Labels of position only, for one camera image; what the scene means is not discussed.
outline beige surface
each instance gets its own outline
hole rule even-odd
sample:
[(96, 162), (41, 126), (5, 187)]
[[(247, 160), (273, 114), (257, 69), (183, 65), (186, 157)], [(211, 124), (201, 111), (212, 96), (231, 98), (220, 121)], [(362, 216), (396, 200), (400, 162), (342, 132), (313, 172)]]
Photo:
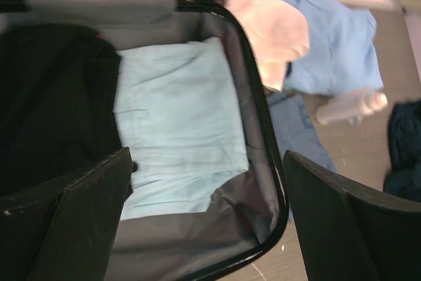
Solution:
[[(393, 104), (421, 98), (421, 82), (410, 46), (403, 13), (373, 11), (378, 21), (375, 39), (384, 92), (389, 107), (363, 120), (360, 126), (339, 123), (321, 126), (314, 117), (316, 108), (326, 99), (304, 96), (320, 141), (326, 147), (338, 172), (367, 186), (382, 189), (390, 168), (387, 150), (387, 121)], [(288, 224), (278, 245), (265, 256), (223, 281), (306, 281), (297, 233)]]

